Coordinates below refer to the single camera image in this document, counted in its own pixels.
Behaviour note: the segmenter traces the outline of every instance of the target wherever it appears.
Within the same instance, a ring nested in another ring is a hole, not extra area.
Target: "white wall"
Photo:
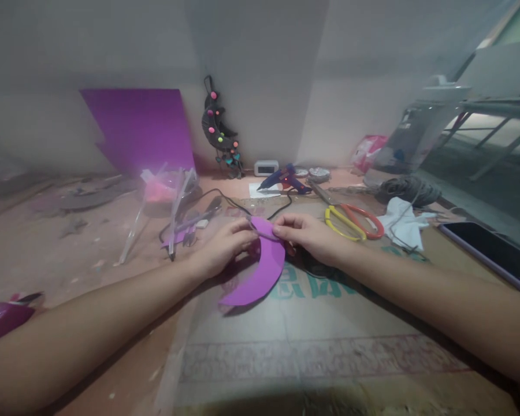
[[[109,170],[77,90],[179,88],[197,162],[213,166],[200,128],[211,73],[249,165],[342,164],[364,134],[389,134],[425,77],[457,68],[511,3],[2,1],[0,150]]]

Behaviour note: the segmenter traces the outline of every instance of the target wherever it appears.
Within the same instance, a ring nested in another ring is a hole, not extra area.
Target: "scissor handle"
[[[354,222],[359,228],[361,228],[362,231],[366,234],[366,237],[370,240],[378,240],[383,237],[385,234],[385,228],[383,227],[383,224],[380,222],[380,220],[377,219],[375,215],[370,214],[367,211],[364,211],[363,209],[349,204],[341,204],[341,208],[343,208],[343,211],[347,214],[347,217]],[[358,218],[354,215],[353,211],[362,214],[364,217],[369,218],[374,225],[376,226],[376,232],[370,232],[366,228],[362,226]]]
[[[343,221],[349,228],[354,230],[360,236],[360,238],[348,236],[348,235],[342,233],[341,231],[339,231],[337,228],[335,228],[335,226],[331,222],[331,214],[332,213],[338,219]],[[333,231],[335,231],[337,234],[341,234],[343,237],[348,238],[349,240],[352,240],[352,241],[364,241],[364,240],[366,240],[366,233],[364,233],[364,231],[360,227],[358,227],[355,223],[353,223],[351,220],[349,220],[347,217],[345,217],[343,214],[341,214],[339,211],[337,211],[333,205],[330,205],[325,210],[325,223]]]

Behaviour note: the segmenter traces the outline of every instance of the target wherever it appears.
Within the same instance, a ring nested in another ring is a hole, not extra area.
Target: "clear plastic bottle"
[[[414,172],[424,161],[431,145],[422,144],[431,123],[443,105],[416,102],[404,111],[403,119],[380,150],[376,160],[364,176],[367,186],[379,186],[382,182]]]
[[[419,98],[403,114],[387,144],[364,176],[367,186],[415,172],[437,143],[447,124],[460,112],[459,102],[471,87],[446,81],[443,75],[430,78]]]

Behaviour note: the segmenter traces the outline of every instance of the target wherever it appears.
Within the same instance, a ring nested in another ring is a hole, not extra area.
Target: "black crescent moon ornament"
[[[221,121],[225,108],[219,104],[220,93],[214,91],[214,81],[210,75],[204,78],[204,87],[208,95],[204,101],[204,113],[202,113],[202,131],[208,143],[216,149],[216,162],[222,171],[221,166],[225,165],[228,169],[228,176],[241,179],[244,176],[241,154],[239,153],[239,141],[237,133],[229,129]]]

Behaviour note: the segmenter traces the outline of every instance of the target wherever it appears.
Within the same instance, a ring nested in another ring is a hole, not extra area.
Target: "hand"
[[[346,240],[339,239],[339,234],[308,214],[283,214],[274,223],[273,233],[286,242],[300,244],[328,266],[336,267],[343,256],[339,252],[349,248]]]
[[[194,275],[201,280],[220,274],[227,264],[243,251],[247,250],[258,234],[250,229],[245,218],[223,226],[200,249],[191,254],[188,264]]]

